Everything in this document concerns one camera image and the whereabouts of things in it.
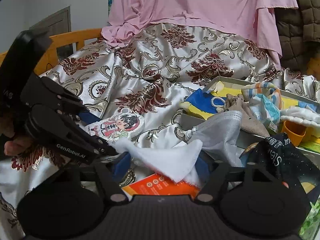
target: orange packaging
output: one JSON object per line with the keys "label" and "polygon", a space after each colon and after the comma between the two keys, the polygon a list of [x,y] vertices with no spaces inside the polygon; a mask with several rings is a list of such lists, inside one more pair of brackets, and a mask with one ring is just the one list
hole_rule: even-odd
{"label": "orange packaging", "polygon": [[195,198],[199,189],[184,181],[175,184],[169,178],[153,174],[122,188],[129,195],[191,195]]}

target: face mask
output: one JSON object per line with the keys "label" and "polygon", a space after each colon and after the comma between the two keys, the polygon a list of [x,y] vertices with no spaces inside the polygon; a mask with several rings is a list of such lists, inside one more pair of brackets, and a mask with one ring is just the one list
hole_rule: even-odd
{"label": "face mask", "polygon": [[207,121],[187,131],[188,143],[199,139],[202,150],[215,160],[229,163],[231,166],[242,167],[236,156],[236,141],[240,132],[242,113],[240,111],[226,111],[215,114]]}

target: red floral pattern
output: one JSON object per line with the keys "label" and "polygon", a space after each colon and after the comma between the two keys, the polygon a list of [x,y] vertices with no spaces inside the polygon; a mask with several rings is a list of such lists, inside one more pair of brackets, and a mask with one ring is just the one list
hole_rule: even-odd
{"label": "red floral pattern", "polygon": [[291,70],[288,70],[288,75],[292,78],[292,79],[300,79],[300,80],[303,80],[303,75],[301,74],[300,71],[291,71]]}
{"label": "red floral pattern", "polygon": [[40,145],[33,145],[24,153],[11,159],[11,168],[26,172],[28,168],[36,167],[43,157],[48,158],[52,164],[59,168],[65,164],[65,159],[60,154],[47,150]]}
{"label": "red floral pattern", "polygon": [[73,75],[78,70],[87,69],[88,66],[93,65],[95,60],[99,57],[98,52],[94,52],[92,54],[89,54],[85,57],[76,59],[76,58],[66,58],[62,62],[60,62],[60,65],[63,67],[63,70],[67,75]]}
{"label": "red floral pattern", "polygon": [[171,46],[176,49],[183,48],[188,45],[188,43],[196,42],[194,40],[194,35],[188,33],[187,29],[183,26],[174,25],[168,31],[163,30],[161,36],[170,42]]}
{"label": "red floral pattern", "polygon": [[275,65],[272,64],[271,68],[266,71],[263,81],[270,82],[276,78],[277,75],[281,76],[281,71],[277,71]]}
{"label": "red floral pattern", "polygon": [[187,74],[192,77],[192,82],[199,86],[207,85],[213,78],[217,76],[231,77],[234,70],[230,70],[223,63],[223,59],[216,53],[211,53],[191,64],[194,71],[187,71]]}
{"label": "red floral pattern", "polygon": [[130,43],[127,47],[123,49],[119,49],[116,52],[116,55],[118,55],[122,59],[123,66],[127,69],[131,69],[129,63],[135,58],[134,56],[135,50],[136,48],[132,46],[132,44]]}
{"label": "red floral pattern", "polygon": [[100,38],[100,39],[97,39],[97,40],[94,41],[94,42],[91,42],[90,44],[91,44],[91,45],[99,44],[99,43],[101,43],[101,42],[103,42],[103,41],[107,41],[107,39],[105,39],[105,38]]}
{"label": "red floral pattern", "polygon": [[107,86],[98,86],[98,88],[96,88],[97,94],[102,95],[106,91],[106,88]]}
{"label": "red floral pattern", "polygon": [[167,107],[171,105],[171,103],[166,104],[167,99],[162,97],[164,92],[163,76],[157,75],[155,77],[156,81],[147,85],[143,90],[117,98],[118,102],[116,104],[120,106],[118,112],[128,107],[132,113],[156,113],[155,107]]}
{"label": "red floral pattern", "polygon": [[142,70],[142,78],[148,80],[156,80],[161,73],[160,68],[156,64],[146,65]]}
{"label": "red floral pattern", "polygon": [[252,56],[259,60],[266,58],[266,53],[262,49],[259,49],[253,41],[245,40],[244,42],[248,45],[247,50],[250,51]]}

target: door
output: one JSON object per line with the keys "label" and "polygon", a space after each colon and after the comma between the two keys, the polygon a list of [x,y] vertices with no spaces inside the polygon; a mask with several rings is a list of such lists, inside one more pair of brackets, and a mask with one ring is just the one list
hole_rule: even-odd
{"label": "door", "polygon": [[[71,32],[70,6],[48,16],[30,27],[30,29],[35,28],[47,28],[49,36]],[[72,44],[57,48],[57,54],[59,61],[69,57],[73,54]]]}

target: pink cloth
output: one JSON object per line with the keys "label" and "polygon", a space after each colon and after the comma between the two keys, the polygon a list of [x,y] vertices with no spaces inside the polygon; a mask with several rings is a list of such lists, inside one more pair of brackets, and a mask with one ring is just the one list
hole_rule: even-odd
{"label": "pink cloth", "polygon": [[109,45],[124,47],[151,23],[209,27],[252,40],[268,49],[277,65],[282,53],[275,7],[298,5],[296,0],[113,0],[111,26],[104,27],[102,35]]}

